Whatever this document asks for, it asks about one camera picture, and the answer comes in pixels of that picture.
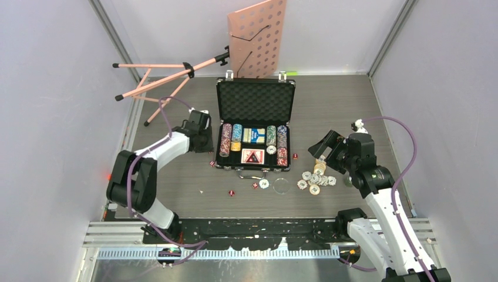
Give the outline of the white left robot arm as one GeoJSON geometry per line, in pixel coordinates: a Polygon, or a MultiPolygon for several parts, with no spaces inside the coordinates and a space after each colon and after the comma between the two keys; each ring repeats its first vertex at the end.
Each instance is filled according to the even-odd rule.
{"type": "Polygon", "coordinates": [[[166,243],[174,243],[180,235],[177,213],[157,198],[157,175],[160,169],[188,152],[213,151],[211,116],[194,110],[180,126],[172,128],[164,138],[137,151],[118,153],[110,174],[106,197],[146,223],[157,227],[157,235],[166,243]]]}

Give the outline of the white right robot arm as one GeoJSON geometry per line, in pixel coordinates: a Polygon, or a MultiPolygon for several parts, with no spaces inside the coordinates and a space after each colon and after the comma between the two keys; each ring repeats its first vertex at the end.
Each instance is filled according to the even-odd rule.
{"type": "Polygon", "coordinates": [[[381,227],[376,231],[360,208],[341,210],[335,218],[337,237],[358,243],[382,281],[451,281],[448,270],[436,266],[417,238],[392,174],[377,164],[371,135],[355,132],[343,137],[331,130],[308,151],[317,159],[327,148],[331,151],[324,157],[326,165],[349,174],[381,227]]]}

